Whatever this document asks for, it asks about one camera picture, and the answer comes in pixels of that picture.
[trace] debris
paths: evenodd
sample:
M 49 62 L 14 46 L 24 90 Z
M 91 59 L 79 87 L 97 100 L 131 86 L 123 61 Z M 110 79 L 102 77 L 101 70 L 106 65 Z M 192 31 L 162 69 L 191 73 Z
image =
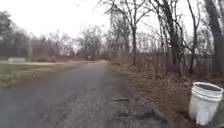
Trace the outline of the debris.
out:
M 145 100 L 144 102 L 141 103 L 141 106 L 145 105 L 148 101 Z
M 128 98 L 115 98 L 114 101 L 129 101 Z

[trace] bucket rim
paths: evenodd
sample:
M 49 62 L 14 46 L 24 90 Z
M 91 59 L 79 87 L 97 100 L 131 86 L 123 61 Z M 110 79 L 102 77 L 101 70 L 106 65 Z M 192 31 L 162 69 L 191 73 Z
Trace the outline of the bucket rim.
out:
M 197 84 L 200 84 L 200 85 L 207 85 L 207 86 L 212 86 L 212 87 L 214 87 L 214 88 L 219 89 L 219 91 L 214 91 L 214 90 L 204 89 L 204 88 L 201 88 L 201 87 L 197 86 Z M 215 84 L 208 83 L 208 82 L 193 82 L 193 85 L 194 85 L 195 87 L 201 88 L 201 89 L 203 89 L 203 90 L 208 90 L 208 91 L 213 91 L 213 92 L 220 92 L 220 93 L 223 93 L 223 91 L 224 91 L 223 88 L 221 88 L 221 87 L 219 87 L 219 86 L 217 86 L 217 85 L 215 85 Z

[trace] road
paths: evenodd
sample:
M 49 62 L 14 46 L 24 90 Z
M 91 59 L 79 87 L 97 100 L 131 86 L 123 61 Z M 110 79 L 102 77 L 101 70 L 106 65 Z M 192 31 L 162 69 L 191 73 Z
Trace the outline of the road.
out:
M 0 90 L 0 128 L 171 128 L 105 61 Z

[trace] dirt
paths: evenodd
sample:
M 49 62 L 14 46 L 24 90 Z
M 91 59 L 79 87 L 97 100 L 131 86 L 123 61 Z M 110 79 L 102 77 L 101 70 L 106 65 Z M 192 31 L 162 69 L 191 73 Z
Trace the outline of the dirt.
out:
M 153 101 L 178 128 L 194 128 L 188 117 L 192 80 L 173 73 L 139 71 L 128 64 L 113 64 L 125 78 L 134 83 L 132 89 Z

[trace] wooded area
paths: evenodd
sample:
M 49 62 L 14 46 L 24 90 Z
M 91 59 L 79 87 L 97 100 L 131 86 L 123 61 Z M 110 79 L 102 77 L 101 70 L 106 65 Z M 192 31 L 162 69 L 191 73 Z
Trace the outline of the wooded area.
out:
M 100 0 L 106 6 L 110 28 L 86 26 L 80 37 L 49 32 L 41 37 L 15 30 L 10 14 L 0 13 L 1 56 L 108 59 L 132 63 L 140 70 L 184 74 L 224 73 L 223 0 L 186 0 L 193 31 L 180 13 L 180 0 Z M 155 17 L 157 23 L 146 23 Z

